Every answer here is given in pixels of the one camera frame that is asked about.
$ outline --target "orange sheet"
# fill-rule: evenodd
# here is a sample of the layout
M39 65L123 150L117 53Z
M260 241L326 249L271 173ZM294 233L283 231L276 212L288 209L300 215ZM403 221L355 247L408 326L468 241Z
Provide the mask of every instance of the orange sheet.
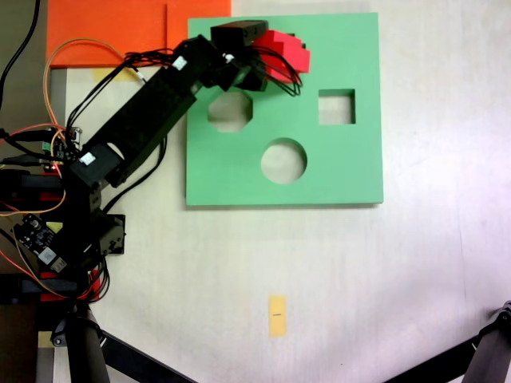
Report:
M46 56L70 38L99 38L121 52L173 48L188 36L189 18L231 15L231 0L48 0ZM94 44L64 48L52 68L115 66Z

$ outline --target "red block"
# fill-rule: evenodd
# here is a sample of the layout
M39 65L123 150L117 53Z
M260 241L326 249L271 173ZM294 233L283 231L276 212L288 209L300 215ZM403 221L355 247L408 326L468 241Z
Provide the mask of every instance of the red block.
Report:
M302 40L299 38L290 34L283 34L277 30L269 30L261 38L257 38L253 45L273 49L283 56L296 72L309 73L311 51L303 48ZM286 75L289 75L289 72L280 59L266 55L262 55L262 58L267 64L267 71L271 76L282 82L291 83L286 77Z

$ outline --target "black clamp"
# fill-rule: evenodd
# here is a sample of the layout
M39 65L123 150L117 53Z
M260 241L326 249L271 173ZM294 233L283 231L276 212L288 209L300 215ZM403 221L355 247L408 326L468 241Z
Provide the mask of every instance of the black clamp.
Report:
M94 317L93 312L90 310L89 305L84 302L78 302L77 305L75 305L73 309L65 316L65 318L59 322L55 330L52 332L50 340L55 347L67 346L65 333L69 324L76 321L83 321L82 324L93 327L97 332L97 337L99 339L103 338L103 332L101 331L100 326L97 324L96 318Z

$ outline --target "white label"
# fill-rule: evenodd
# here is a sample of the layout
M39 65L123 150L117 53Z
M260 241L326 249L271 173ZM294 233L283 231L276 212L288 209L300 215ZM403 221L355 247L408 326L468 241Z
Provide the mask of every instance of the white label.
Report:
M45 247L45 250L41 251L39 255L39 259L43 261L46 265L49 265L51 261L55 259L57 255L51 250L49 247Z
M62 271L62 269L66 266L67 266L67 263L65 262L65 260L62 259L61 257L58 257L57 260L55 261L55 263L53 265L51 265L51 268L53 270L55 270L56 272L60 273Z
M183 56L179 56L173 63L172 66L177 70L182 70L185 65L188 64L188 61L184 59Z
M91 152L88 152L83 155L83 157L80 159L80 162L83 163L85 166L91 165L92 162L94 162L96 159L95 156Z

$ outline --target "green shape sorter board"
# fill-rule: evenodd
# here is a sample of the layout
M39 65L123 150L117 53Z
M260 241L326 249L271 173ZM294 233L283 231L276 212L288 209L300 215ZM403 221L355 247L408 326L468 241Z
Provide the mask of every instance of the green shape sorter board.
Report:
M190 19L190 36L248 18ZM239 132L219 132L208 106L219 88L201 89L188 111L187 205L284 205L383 201L378 15L325 14L250 17L271 30L294 33L311 51L302 94L290 97L270 84L245 92L253 118ZM320 125L319 95L355 91L353 124ZM276 140L299 143L307 155L303 175L290 184L270 181L261 168Z

